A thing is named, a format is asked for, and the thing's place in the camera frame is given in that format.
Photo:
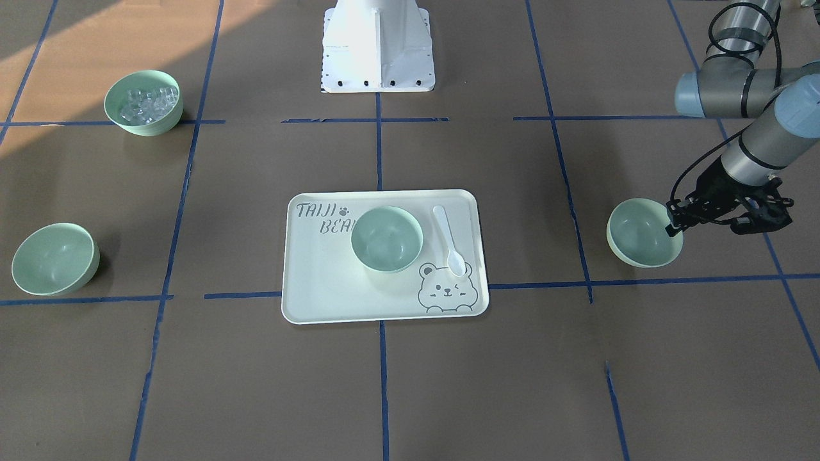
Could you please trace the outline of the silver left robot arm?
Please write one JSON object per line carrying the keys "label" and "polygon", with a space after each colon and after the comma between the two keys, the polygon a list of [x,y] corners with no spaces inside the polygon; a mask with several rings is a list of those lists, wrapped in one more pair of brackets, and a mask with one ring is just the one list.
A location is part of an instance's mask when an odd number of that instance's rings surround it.
{"label": "silver left robot arm", "polygon": [[735,1],[709,24],[709,46],[698,71],[680,77],[676,110],[694,118],[750,120],[718,146],[694,191],[666,208],[668,236],[695,225],[726,225],[735,234],[787,227],[794,202],[781,196],[780,174],[819,138],[818,61],[782,65],[779,1]]}

